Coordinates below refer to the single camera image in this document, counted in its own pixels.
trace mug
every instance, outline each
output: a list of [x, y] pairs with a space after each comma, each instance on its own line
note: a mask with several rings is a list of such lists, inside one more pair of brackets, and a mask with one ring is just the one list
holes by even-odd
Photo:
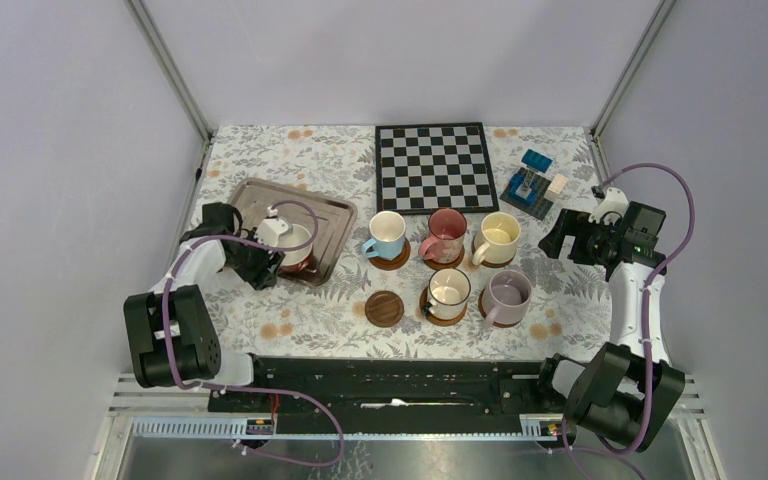
[[513, 270], [493, 275], [481, 296], [481, 308], [487, 325], [512, 327], [522, 321], [531, 304], [531, 282]]
[[455, 268], [438, 270], [428, 281], [428, 300], [422, 311], [440, 320], [451, 320], [466, 308], [470, 289], [469, 278], [462, 271]]
[[522, 229], [516, 218], [503, 212], [491, 213], [481, 221], [481, 229], [475, 234], [472, 263], [505, 263], [512, 260]]
[[463, 250], [466, 218], [457, 210], [441, 208], [428, 219], [428, 238], [419, 246], [425, 260], [447, 264], [458, 259]]
[[[284, 235], [278, 240], [278, 246], [282, 248], [292, 248], [303, 244], [310, 239], [310, 230], [294, 223], [293, 229], [288, 235]], [[284, 254], [284, 260], [278, 267], [282, 273], [298, 273], [307, 268], [313, 259], [313, 243], [299, 250], [293, 250]]]
[[369, 221], [369, 233], [372, 238], [361, 247], [366, 258], [393, 260], [405, 247], [405, 219], [396, 212], [378, 212]]

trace chessboard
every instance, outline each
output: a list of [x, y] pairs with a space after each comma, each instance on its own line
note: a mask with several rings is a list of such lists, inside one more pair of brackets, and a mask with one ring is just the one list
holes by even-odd
[[499, 210], [481, 123], [375, 127], [375, 166], [378, 211]]

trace brown tray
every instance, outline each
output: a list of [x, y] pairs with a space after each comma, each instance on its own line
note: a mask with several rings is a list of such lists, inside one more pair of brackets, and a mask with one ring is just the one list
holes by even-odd
[[[280, 200], [298, 200], [312, 208], [319, 220], [319, 234], [313, 241], [314, 261], [311, 264], [315, 270], [280, 273], [278, 276], [318, 287], [334, 273], [334, 267], [337, 266], [337, 260], [357, 218], [357, 207], [351, 202], [258, 178], [247, 178], [240, 182], [231, 195], [230, 203], [243, 214], [243, 228], [250, 229], [266, 218], [267, 207]], [[313, 220], [307, 211], [297, 205], [278, 207], [278, 215], [313, 232]]]

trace round brown coaster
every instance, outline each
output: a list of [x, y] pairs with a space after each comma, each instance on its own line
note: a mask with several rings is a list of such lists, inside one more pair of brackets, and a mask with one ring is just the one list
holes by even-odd
[[[422, 295], [419, 297], [419, 308], [420, 310], [424, 310], [425, 304], [428, 302], [428, 287], [425, 287], [425, 290], [422, 291]], [[467, 307], [469, 306], [469, 302], [464, 302], [464, 311], [460, 313], [457, 317], [451, 319], [451, 320], [443, 320], [440, 318], [435, 317], [434, 315], [427, 314], [425, 315], [425, 318], [428, 319], [429, 322], [433, 323], [434, 325], [437, 325], [439, 327], [451, 327], [452, 325], [460, 322], [463, 320], [463, 317], [466, 315], [466, 311], [468, 310]]]
[[405, 314], [405, 304], [395, 293], [381, 291], [373, 293], [366, 300], [363, 311], [370, 323], [387, 328], [399, 323]]
[[434, 270], [443, 270], [444, 268], [457, 268], [458, 265], [461, 264], [463, 261], [464, 253], [466, 253], [466, 249], [461, 246], [461, 254], [458, 255], [458, 258], [455, 259], [455, 261], [451, 263], [437, 263], [434, 260], [426, 260], [422, 259], [423, 262], [425, 262], [426, 265], [433, 268]]
[[395, 270], [397, 268], [404, 266], [404, 264], [408, 263], [409, 258], [410, 258], [410, 242], [406, 238], [405, 246], [402, 247], [402, 253], [400, 253], [398, 257], [392, 260], [384, 260], [381, 257], [374, 257], [369, 259], [369, 263], [371, 263], [373, 267], [379, 270]]
[[[484, 305], [481, 304], [481, 300], [484, 298], [484, 291], [487, 290], [486, 288], [481, 291], [481, 295], [478, 296], [478, 311], [481, 313], [481, 318], [487, 318], [487, 313], [484, 312]], [[511, 328], [519, 325], [519, 322], [512, 323], [510, 325], [504, 325], [501, 323], [493, 322], [493, 326], [497, 328]]]
[[[473, 254], [475, 253], [475, 239], [472, 240], [472, 253]], [[481, 262], [481, 265], [483, 265], [483, 266], [485, 266], [487, 268], [503, 268], [503, 267], [507, 267], [508, 265], [510, 265], [511, 262], [514, 261], [514, 257], [516, 257], [516, 255], [511, 257], [511, 259], [508, 260], [505, 263], [490, 263], [487, 260], [485, 260], [485, 261]]]

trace gray wall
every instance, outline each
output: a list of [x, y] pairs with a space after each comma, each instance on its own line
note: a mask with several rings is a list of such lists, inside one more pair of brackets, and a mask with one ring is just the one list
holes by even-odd
[[0, 479], [82, 475], [199, 148], [124, 2], [0, 1]]
[[[661, 162], [687, 178], [697, 230], [671, 265], [661, 318], [675, 363], [696, 374], [731, 480], [768, 478], [768, 2], [679, 2], [604, 135], [611, 168]], [[620, 182], [667, 210], [662, 172]]]
[[658, 0], [146, 3], [217, 125], [589, 125]]

